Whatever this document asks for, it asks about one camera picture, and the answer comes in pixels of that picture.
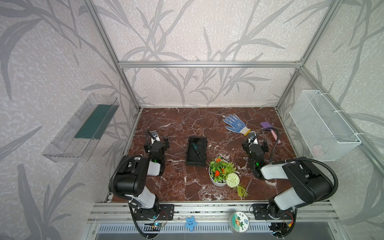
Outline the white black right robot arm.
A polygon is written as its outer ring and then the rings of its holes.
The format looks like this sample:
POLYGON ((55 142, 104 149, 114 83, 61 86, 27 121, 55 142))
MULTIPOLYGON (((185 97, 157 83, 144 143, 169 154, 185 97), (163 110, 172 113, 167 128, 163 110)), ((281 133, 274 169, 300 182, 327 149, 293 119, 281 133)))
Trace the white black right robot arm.
POLYGON ((291 188, 269 200, 267 213, 277 218, 289 209, 305 207, 333 196, 338 187, 338 177, 328 165, 305 157, 266 164, 267 145, 252 140, 242 143, 248 154, 251 172, 259 180, 288 180, 291 188))

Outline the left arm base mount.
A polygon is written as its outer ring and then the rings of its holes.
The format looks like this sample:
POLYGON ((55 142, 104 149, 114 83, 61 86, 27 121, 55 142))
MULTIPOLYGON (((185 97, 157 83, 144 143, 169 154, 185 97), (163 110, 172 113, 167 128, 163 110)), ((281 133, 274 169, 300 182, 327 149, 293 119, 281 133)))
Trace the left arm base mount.
POLYGON ((175 205, 160 204, 152 209, 135 209, 134 217, 137 221, 164 220, 171 221, 174 218, 175 205))

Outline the black plastic bin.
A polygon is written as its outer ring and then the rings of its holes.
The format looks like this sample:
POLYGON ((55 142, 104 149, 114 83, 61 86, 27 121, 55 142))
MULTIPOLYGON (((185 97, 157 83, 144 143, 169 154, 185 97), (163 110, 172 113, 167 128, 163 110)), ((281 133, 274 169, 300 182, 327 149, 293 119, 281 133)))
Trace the black plastic bin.
POLYGON ((186 165, 205 167, 207 163, 208 139, 206 137, 189 136, 186 152, 186 165))

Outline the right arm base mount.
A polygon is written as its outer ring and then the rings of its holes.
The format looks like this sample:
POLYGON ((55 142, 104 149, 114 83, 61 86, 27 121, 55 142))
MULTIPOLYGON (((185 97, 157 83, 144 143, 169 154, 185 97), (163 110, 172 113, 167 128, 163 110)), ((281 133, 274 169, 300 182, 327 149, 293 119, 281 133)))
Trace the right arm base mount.
POLYGON ((281 210, 274 204, 259 203, 252 204, 250 213, 255 217, 255 220, 294 220, 296 216, 296 210, 289 208, 287 210, 281 210))

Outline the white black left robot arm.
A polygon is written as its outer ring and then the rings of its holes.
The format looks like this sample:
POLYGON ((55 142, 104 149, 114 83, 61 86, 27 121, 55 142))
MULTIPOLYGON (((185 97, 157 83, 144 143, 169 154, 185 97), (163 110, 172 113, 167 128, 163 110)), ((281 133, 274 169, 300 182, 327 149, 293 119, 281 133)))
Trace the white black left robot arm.
POLYGON ((159 198, 146 187, 147 176, 161 176, 166 168, 165 151, 170 147, 167 137, 145 145, 147 157, 123 156, 109 182, 109 191, 127 200, 131 208, 148 215, 160 212, 159 198))

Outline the green handled screwdriver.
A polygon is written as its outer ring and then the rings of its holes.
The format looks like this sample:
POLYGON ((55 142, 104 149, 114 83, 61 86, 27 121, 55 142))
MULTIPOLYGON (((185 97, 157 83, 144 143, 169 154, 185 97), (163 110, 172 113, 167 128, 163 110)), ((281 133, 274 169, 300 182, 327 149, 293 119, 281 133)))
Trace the green handled screwdriver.
POLYGON ((197 154, 197 156, 199 157, 199 159, 201 160, 201 162, 204 164, 205 160, 204 160, 204 157, 202 154, 202 147, 203 146, 200 144, 197 144, 195 142, 192 142, 192 147, 193 147, 193 150, 195 151, 195 153, 197 154))

